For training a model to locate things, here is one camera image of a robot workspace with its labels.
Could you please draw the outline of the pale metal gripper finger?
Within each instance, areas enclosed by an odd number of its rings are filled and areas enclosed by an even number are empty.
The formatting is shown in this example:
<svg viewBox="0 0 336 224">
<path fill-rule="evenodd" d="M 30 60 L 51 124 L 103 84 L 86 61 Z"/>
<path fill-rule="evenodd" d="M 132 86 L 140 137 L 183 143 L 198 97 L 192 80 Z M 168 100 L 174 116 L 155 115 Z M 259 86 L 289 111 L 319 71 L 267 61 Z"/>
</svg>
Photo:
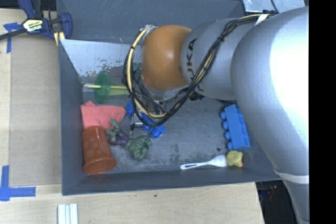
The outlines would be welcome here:
<svg viewBox="0 0 336 224">
<path fill-rule="evenodd" d="M 138 118 L 136 114 L 131 116 L 130 123 L 130 136 L 134 137 L 135 131 L 141 129 L 143 126 L 143 122 Z"/>
</svg>

